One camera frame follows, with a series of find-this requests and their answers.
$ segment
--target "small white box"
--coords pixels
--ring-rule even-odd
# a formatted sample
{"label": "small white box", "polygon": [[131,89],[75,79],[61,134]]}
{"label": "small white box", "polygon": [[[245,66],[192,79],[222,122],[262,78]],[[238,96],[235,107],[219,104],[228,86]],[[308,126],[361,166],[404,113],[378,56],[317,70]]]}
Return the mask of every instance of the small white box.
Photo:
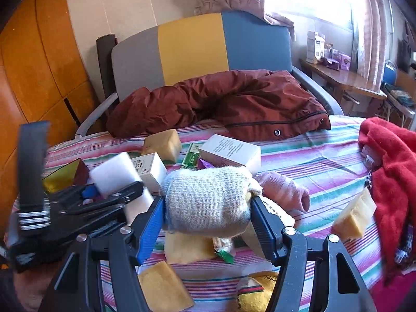
{"label": "small white box", "polygon": [[213,166],[244,165],[253,176],[261,166],[259,146],[217,134],[199,148],[199,157]]}
{"label": "small white box", "polygon": [[166,176],[166,168],[157,153],[132,158],[137,173],[150,192],[159,192],[160,184]]}
{"label": "small white box", "polygon": [[325,53],[325,35],[308,31],[306,61],[312,64],[322,62]]}

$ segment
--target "yellow sponge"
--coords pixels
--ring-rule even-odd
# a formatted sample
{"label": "yellow sponge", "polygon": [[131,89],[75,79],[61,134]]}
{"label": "yellow sponge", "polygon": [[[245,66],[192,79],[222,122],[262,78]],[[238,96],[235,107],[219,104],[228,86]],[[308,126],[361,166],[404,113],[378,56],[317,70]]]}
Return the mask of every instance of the yellow sponge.
{"label": "yellow sponge", "polygon": [[182,143],[178,132],[175,129],[169,129],[146,137],[141,154],[158,153],[161,160],[176,162],[181,149]]}
{"label": "yellow sponge", "polygon": [[189,264],[216,257],[212,238],[166,232],[165,257],[168,264]]}
{"label": "yellow sponge", "polygon": [[332,228],[344,242],[364,236],[377,206],[367,188],[361,191],[338,215]]}
{"label": "yellow sponge", "polygon": [[144,270],[138,278],[153,312],[179,312],[194,305],[184,283],[165,261]]}

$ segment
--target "blue panel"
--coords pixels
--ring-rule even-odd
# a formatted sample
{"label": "blue panel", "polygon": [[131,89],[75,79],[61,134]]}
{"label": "blue panel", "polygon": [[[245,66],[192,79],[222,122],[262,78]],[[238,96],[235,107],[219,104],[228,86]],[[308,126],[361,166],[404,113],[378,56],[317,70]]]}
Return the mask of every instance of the blue panel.
{"label": "blue panel", "polygon": [[230,70],[268,69],[292,72],[287,27],[271,26],[243,11],[221,14]]}

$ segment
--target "metal screw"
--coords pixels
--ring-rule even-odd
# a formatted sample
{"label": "metal screw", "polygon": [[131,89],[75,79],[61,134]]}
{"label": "metal screw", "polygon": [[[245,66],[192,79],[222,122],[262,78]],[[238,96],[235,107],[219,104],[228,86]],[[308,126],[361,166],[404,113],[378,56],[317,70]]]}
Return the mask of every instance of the metal screw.
{"label": "metal screw", "polygon": [[340,241],[340,238],[337,235],[329,235],[328,240],[333,243],[338,243]]}
{"label": "metal screw", "polygon": [[80,233],[79,235],[77,235],[76,237],[76,241],[77,242],[84,242],[87,240],[87,235],[85,233]]}
{"label": "metal screw", "polygon": [[121,233],[122,235],[128,235],[131,231],[132,231],[132,228],[131,228],[131,227],[129,227],[129,226],[123,226],[123,227],[120,229],[120,233]]}
{"label": "metal screw", "polygon": [[286,233],[287,235],[293,236],[296,233],[296,229],[291,226],[287,226],[284,228],[284,233]]}

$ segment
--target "striped bedsheet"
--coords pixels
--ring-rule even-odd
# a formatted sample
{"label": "striped bedsheet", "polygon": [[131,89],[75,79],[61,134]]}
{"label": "striped bedsheet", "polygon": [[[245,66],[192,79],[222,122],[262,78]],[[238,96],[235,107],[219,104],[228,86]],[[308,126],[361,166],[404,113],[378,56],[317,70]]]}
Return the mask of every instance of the striped bedsheet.
{"label": "striped bedsheet", "polygon": [[[261,171],[278,171],[305,186],[311,193],[307,213],[289,212],[296,219],[297,228],[305,235],[324,238],[331,224],[346,204],[363,189],[367,170],[359,154],[357,140],[363,119],[331,116],[332,130],[317,131],[280,142],[256,142],[261,147]],[[182,142],[179,160],[168,165],[168,172],[180,168],[191,142],[204,142],[213,134],[227,135],[227,130],[216,121],[202,121],[178,130]],[[45,175],[58,167],[82,158],[93,168],[112,156],[127,151],[132,157],[140,155],[144,137],[112,138],[98,133],[81,140],[64,142],[49,149]],[[139,269],[165,260],[164,232],[161,232],[151,257]],[[377,229],[372,222],[364,238],[346,243],[363,279],[371,287],[381,278],[381,254]],[[195,305],[188,311],[234,311],[235,288],[239,279],[257,271],[277,270],[256,256],[246,246],[239,245],[233,265],[220,259],[178,264],[173,266],[192,295]],[[313,283],[313,262],[307,264],[300,311],[306,311]],[[108,304],[115,307],[109,267],[102,263],[103,291]]]}

